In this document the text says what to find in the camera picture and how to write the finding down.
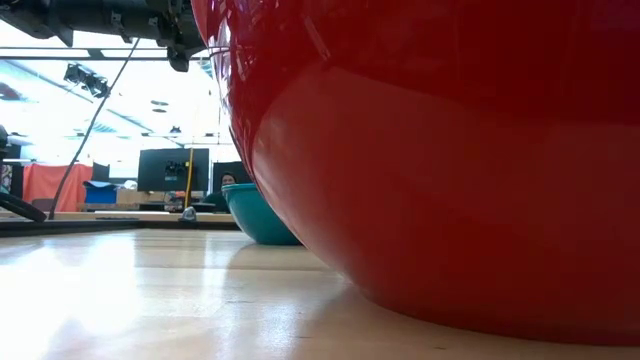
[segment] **black cable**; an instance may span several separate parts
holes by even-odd
[[[138,47],[139,42],[140,42],[140,38],[138,38],[136,42],[133,44],[133,47],[131,48],[131,52],[129,52],[129,56],[127,56],[127,59],[124,61],[124,64],[122,64],[122,67],[120,68],[118,75],[116,75],[116,78],[113,80],[111,87],[109,87],[109,90],[107,90],[106,96],[102,98],[100,105],[98,105],[98,109],[96,110],[95,114],[93,115],[93,118],[91,119],[91,122],[89,123],[89,127],[87,128],[87,131],[84,134],[84,138],[82,139],[82,143],[80,143],[80,147],[78,148],[78,151],[73,156],[73,159],[71,160],[71,163],[69,163],[69,166],[67,166],[67,170],[64,172],[64,176],[62,177],[60,184],[58,184],[58,189],[56,190],[56,196],[53,198],[51,209],[49,209],[49,220],[53,220],[55,218],[56,206],[58,206],[60,193],[62,193],[62,188],[64,187],[65,182],[67,182],[67,178],[71,173],[71,169],[73,169],[73,165],[76,163],[76,160],[78,160],[78,157],[80,156],[80,153],[84,148],[84,144],[87,143],[87,140],[89,139],[89,134],[91,134],[91,130],[93,129],[93,125],[96,123],[96,119],[98,118],[98,115],[100,115],[100,111],[102,110],[102,108],[104,107],[104,104],[107,102],[107,99],[111,95],[111,90],[113,90],[113,87],[116,86],[118,79],[120,79],[120,75],[122,75],[124,68],[127,67],[127,64],[129,63],[129,60],[131,60],[131,57],[133,56],[133,52]]]

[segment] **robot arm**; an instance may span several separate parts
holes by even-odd
[[[119,35],[127,43],[154,39],[181,72],[206,48],[190,0],[0,0],[0,20],[34,38],[57,36],[69,47],[74,30]]]

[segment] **teal bowl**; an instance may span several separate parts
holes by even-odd
[[[273,212],[255,184],[223,186],[222,195],[238,227],[258,244],[300,245],[300,241]]]

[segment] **person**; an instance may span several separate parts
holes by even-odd
[[[237,183],[238,181],[232,173],[226,172],[222,175],[222,186],[234,185]],[[216,212],[229,213],[229,206],[227,205],[227,201],[224,199],[224,196],[222,196],[222,191],[217,191],[205,196],[205,198],[202,199],[202,203],[216,205]]]

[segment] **red bowl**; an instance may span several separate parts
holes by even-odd
[[[640,344],[640,4],[251,3],[196,12],[309,249],[421,319]]]

